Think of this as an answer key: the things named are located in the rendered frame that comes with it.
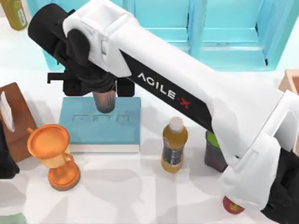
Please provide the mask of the olive yellow bottle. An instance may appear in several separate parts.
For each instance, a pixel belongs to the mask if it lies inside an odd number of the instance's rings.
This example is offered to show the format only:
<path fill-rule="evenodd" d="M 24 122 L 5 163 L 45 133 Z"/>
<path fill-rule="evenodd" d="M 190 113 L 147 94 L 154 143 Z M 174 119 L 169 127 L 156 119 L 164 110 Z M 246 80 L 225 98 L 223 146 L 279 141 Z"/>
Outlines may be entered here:
<path fill-rule="evenodd" d="M 12 29 L 20 31 L 27 26 L 21 0 L 0 0 L 0 4 Z"/>

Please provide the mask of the orange trophy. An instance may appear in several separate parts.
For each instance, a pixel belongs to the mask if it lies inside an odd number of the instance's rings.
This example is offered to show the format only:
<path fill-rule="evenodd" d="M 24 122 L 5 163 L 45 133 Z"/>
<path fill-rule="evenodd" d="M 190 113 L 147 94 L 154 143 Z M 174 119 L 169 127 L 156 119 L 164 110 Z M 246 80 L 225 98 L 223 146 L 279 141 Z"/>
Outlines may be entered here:
<path fill-rule="evenodd" d="M 67 191 L 75 187 L 80 180 L 80 169 L 70 152 L 67 129 L 58 124 L 47 124 L 27 131 L 28 151 L 49 168 L 48 181 L 52 188 Z"/>

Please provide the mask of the pale green object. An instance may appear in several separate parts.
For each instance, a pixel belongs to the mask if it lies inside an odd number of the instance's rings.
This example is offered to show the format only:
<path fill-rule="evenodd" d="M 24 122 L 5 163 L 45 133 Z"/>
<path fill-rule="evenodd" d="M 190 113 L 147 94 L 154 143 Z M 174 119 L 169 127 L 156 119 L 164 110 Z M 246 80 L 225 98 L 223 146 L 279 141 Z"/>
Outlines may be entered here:
<path fill-rule="evenodd" d="M 22 213 L 0 216 L 0 224 L 28 224 Z"/>

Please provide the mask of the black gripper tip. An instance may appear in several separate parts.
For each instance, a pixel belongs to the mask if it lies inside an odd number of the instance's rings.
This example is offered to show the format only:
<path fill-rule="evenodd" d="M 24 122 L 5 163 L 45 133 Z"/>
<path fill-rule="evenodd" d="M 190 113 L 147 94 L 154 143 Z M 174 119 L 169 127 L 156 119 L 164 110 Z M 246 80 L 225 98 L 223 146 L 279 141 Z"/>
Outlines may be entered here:
<path fill-rule="evenodd" d="M 0 121 L 0 180 L 13 179 L 20 169 L 10 155 L 2 122 Z"/>

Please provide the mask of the orange bottle with white cap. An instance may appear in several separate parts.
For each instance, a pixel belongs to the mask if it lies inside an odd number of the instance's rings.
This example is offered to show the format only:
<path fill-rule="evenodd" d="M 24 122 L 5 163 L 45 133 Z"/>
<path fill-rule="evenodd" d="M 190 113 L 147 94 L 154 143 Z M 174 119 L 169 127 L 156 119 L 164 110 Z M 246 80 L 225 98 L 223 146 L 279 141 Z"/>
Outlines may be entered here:
<path fill-rule="evenodd" d="M 163 129 L 161 165 L 169 173 L 178 172 L 183 165 L 188 131 L 180 117 L 173 117 Z"/>

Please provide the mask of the brown tissue box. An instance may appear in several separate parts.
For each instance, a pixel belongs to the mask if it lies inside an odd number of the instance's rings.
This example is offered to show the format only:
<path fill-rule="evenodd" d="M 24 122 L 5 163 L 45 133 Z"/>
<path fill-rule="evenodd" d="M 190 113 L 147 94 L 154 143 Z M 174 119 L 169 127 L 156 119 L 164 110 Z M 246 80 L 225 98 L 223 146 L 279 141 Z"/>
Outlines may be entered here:
<path fill-rule="evenodd" d="M 29 137 L 27 129 L 36 129 L 36 123 L 17 83 L 10 83 L 0 87 L 0 94 L 2 92 L 5 93 L 12 111 L 15 131 L 11 132 L 8 130 L 1 114 L 0 121 L 3 124 L 9 152 L 13 160 L 19 162 L 31 156 L 27 148 Z"/>

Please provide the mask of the blue book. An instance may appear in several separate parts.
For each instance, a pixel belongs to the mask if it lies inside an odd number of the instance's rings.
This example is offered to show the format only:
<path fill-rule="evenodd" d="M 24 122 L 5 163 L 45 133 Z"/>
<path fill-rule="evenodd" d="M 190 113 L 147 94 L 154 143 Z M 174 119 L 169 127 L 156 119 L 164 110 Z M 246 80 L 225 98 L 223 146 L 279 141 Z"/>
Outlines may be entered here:
<path fill-rule="evenodd" d="M 65 97 L 59 124 L 70 134 L 71 153 L 138 153 L 141 99 L 116 98 L 115 109 L 104 114 L 92 97 Z"/>

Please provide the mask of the white tissue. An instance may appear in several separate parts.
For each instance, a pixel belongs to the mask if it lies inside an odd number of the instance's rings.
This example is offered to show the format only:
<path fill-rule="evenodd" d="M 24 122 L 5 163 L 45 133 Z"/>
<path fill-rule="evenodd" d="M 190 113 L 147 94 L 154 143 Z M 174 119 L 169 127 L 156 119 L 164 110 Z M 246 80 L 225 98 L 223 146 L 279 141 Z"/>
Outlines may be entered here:
<path fill-rule="evenodd" d="M 15 126 L 14 126 L 12 110 L 7 101 L 6 94 L 4 91 L 0 94 L 0 113 L 2 115 L 3 121 L 7 129 L 11 132 L 14 132 Z"/>

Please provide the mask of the brown cylindrical cup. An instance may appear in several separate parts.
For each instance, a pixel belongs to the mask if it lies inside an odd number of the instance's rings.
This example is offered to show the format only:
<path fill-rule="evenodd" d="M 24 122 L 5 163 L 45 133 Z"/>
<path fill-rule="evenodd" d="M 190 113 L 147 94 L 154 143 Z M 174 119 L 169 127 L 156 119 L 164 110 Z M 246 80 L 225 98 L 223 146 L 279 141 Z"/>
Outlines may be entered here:
<path fill-rule="evenodd" d="M 114 90 L 107 92 L 93 92 L 93 98 L 96 107 L 101 113 L 110 113 L 115 108 L 116 92 Z"/>

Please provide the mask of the dark bottle with green cap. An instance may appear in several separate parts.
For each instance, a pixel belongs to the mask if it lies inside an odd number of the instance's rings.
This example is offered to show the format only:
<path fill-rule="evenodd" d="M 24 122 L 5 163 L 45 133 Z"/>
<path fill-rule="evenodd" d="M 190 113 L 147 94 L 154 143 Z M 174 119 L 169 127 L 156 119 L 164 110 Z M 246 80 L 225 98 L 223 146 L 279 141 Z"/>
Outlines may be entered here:
<path fill-rule="evenodd" d="M 216 136 L 210 132 L 206 131 L 206 149 L 204 162 L 207 166 L 217 170 L 218 172 L 223 173 L 227 168 L 227 163 L 224 159 Z"/>

